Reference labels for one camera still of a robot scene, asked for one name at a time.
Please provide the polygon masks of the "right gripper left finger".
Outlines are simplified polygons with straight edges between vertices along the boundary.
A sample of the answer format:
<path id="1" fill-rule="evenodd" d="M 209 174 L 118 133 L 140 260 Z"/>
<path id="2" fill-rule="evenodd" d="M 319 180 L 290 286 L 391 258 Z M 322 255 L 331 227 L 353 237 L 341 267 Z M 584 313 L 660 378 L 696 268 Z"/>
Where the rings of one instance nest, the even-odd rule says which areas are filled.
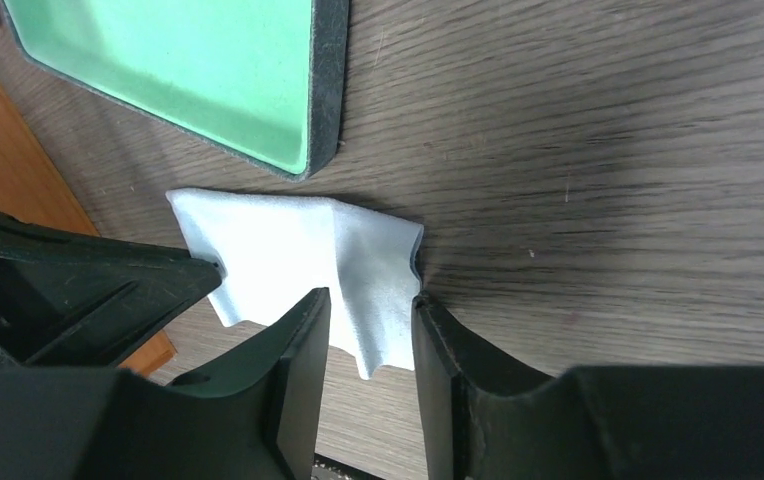
<path id="1" fill-rule="evenodd" d="M 308 479 L 330 294 L 167 385 L 118 368 L 0 368 L 0 479 Z"/>

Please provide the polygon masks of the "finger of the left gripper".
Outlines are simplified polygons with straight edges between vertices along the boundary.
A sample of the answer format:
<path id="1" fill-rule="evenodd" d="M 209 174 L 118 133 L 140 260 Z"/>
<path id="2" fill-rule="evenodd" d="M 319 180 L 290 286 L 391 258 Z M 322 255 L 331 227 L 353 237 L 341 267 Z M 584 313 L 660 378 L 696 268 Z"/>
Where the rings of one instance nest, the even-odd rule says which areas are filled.
<path id="1" fill-rule="evenodd" d="M 0 367 L 117 366 L 220 283 L 185 249 L 0 212 Z"/>

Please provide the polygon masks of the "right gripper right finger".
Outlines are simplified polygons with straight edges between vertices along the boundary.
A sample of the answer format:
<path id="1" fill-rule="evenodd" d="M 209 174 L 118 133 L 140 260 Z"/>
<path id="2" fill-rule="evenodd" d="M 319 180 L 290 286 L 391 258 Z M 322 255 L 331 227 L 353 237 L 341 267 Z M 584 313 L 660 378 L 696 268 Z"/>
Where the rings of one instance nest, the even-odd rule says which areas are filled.
<path id="1" fill-rule="evenodd" d="M 427 294 L 412 343 L 433 479 L 764 479 L 764 366 L 580 366 L 553 377 Z"/>

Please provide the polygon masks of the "light blue cleaning cloth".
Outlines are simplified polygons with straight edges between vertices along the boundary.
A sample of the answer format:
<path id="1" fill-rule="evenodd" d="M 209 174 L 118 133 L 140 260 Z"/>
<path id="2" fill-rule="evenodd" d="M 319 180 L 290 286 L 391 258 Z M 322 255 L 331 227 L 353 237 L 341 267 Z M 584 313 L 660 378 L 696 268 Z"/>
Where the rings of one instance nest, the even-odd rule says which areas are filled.
<path id="1" fill-rule="evenodd" d="M 422 224 L 325 197 L 183 188 L 166 198 L 191 256 L 218 267 L 208 299 L 223 326 L 270 326 L 327 288 L 329 343 L 354 357 L 361 378 L 413 369 Z"/>

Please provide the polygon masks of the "grey-blue glasses case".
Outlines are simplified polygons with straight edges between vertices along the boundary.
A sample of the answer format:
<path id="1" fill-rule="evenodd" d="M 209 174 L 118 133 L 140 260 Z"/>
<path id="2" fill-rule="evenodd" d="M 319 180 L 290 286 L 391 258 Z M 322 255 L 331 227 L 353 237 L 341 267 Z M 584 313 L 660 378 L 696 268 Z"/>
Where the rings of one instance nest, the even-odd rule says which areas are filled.
<path id="1" fill-rule="evenodd" d="M 259 168 L 302 181 L 335 156 L 346 1 L 7 1 L 24 55 Z"/>

